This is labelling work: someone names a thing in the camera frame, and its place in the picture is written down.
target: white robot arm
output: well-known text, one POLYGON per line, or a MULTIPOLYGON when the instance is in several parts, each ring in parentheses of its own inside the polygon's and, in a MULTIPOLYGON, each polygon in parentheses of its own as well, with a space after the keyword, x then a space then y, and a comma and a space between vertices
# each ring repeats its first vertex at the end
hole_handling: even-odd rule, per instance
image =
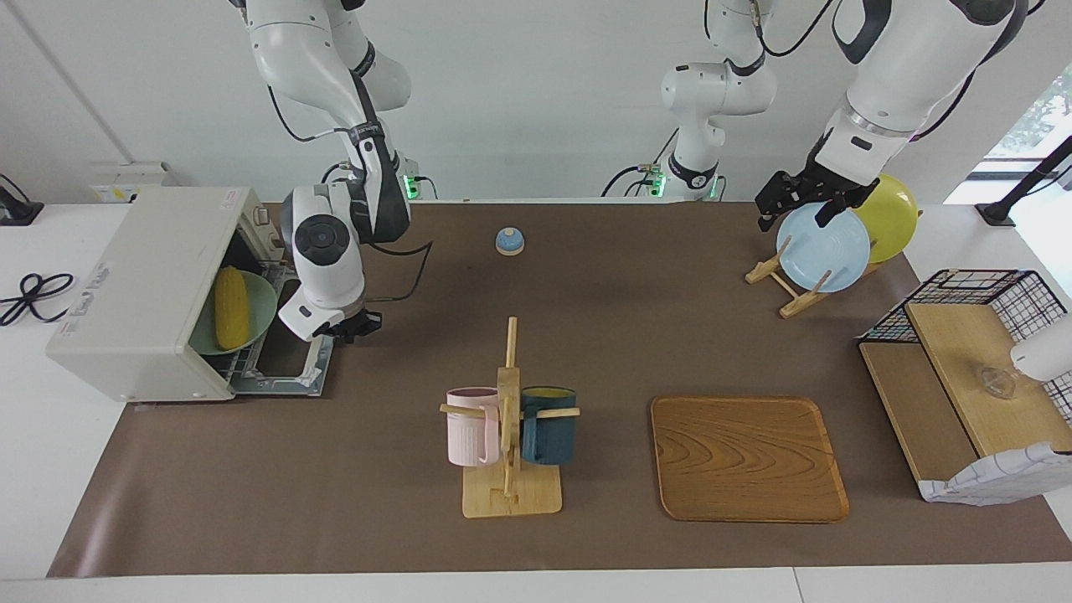
POLYGON ((364 308, 358 245, 397 240, 410 225, 400 158, 376 116, 408 101, 410 79, 361 31, 353 11, 363 1, 230 0, 242 10, 262 77, 325 112, 354 166, 345 182, 296 188, 284 208, 284 239, 301 288, 280 319, 306 340, 378 328, 379 315, 364 308))
MULTIPOLYGON (((775 0, 759 2, 766 24, 775 0)), ((766 55, 753 25, 750 0, 714 0, 706 26, 715 48, 726 55, 720 63, 679 65, 662 78, 662 104, 678 117, 673 151, 659 166, 667 175, 662 194, 699 200, 711 192, 725 133, 712 123, 718 115, 755 115, 770 108, 778 83, 764 69, 766 55)))
POLYGON ((1019 31, 1026 0, 840 0, 834 35, 858 65, 804 170, 776 173, 757 195, 760 229, 807 203, 824 226, 860 207, 885 164, 935 107, 1019 31))

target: wooden mug tree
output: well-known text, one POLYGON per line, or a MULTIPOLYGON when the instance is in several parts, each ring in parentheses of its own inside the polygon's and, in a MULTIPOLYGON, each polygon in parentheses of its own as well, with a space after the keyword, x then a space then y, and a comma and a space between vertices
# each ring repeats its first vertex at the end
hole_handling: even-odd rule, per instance
MULTIPOLYGON (((518 319, 510 317, 506 336, 506 366, 497 378, 500 408, 498 462, 462 469, 462 514, 468 519, 542 515, 562 511, 562 479, 557 466, 521 459, 521 369, 517 366, 518 319)), ((486 418, 480 409, 441 405, 440 411, 486 418)), ((579 416, 578 408, 541 410, 537 420, 579 416)))

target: green light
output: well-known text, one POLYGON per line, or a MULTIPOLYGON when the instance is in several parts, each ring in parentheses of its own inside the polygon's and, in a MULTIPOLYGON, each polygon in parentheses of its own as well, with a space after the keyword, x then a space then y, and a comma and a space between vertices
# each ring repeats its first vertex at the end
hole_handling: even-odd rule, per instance
POLYGON ((413 179, 413 176, 403 176, 402 181, 405 182, 405 194, 411 201, 420 196, 420 187, 417 181, 413 179))
POLYGON ((662 191, 667 188, 666 174, 659 174, 658 182, 652 186, 652 196, 662 196, 662 191))

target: dark blue mug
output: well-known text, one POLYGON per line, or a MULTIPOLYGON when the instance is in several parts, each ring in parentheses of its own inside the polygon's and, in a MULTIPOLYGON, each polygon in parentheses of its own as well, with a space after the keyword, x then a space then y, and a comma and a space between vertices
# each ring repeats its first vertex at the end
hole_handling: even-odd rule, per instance
POLYGON ((574 459, 577 417, 536 418, 541 410, 571 409, 577 392, 566 387, 538 386, 521 391, 521 458, 535 465, 566 465, 574 459))

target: yellow plate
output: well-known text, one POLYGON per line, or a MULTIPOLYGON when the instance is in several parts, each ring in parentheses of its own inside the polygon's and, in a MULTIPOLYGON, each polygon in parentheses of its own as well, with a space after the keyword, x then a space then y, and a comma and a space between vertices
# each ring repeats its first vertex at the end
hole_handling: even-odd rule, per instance
POLYGON ((889 174, 879 176, 878 187, 853 211, 867 226, 872 239, 872 264, 885 262, 908 247, 920 219, 912 191, 889 174))

